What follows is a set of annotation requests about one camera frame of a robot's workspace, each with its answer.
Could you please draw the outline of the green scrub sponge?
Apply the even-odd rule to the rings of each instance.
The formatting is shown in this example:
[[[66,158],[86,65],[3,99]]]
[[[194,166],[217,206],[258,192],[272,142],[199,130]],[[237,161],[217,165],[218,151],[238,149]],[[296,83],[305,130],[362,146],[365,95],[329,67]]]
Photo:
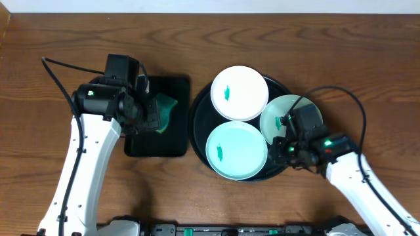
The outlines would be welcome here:
[[[155,99],[159,110],[159,128],[156,132],[161,134],[169,126],[171,111],[178,101],[162,93],[157,94]]]

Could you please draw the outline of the pale green plate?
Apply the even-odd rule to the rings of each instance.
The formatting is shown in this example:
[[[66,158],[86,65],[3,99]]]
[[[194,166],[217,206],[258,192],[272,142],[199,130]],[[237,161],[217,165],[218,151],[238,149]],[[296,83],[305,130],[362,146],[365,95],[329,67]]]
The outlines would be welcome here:
[[[290,107],[298,100],[299,95],[288,94],[279,96],[269,102],[260,117],[260,130],[269,145],[274,137],[284,138],[286,126],[281,124],[281,118],[286,115]]]

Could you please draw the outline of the light blue plate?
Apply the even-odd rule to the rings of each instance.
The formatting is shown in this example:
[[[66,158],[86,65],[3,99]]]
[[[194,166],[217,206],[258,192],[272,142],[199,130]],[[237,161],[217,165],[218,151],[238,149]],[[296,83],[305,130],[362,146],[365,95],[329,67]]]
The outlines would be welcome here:
[[[240,121],[216,127],[205,145],[211,168],[230,180],[245,180],[258,174],[266,164],[268,147],[261,132]]]

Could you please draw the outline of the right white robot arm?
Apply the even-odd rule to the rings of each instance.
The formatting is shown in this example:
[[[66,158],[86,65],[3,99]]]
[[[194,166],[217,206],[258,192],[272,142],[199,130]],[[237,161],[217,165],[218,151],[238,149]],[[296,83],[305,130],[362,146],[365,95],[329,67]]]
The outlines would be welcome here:
[[[273,138],[269,157],[295,169],[316,169],[351,203],[374,235],[418,235],[417,221],[382,184],[345,134],[305,140]]]

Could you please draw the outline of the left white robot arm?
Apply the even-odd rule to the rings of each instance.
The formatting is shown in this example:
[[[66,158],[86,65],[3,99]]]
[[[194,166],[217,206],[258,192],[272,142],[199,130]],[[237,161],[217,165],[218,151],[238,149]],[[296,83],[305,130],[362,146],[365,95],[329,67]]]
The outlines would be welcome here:
[[[75,111],[62,173],[37,235],[140,235],[131,216],[98,227],[98,202],[110,155],[121,134],[156,130],[158,103],[129,85],[82,84],[70,101]]]

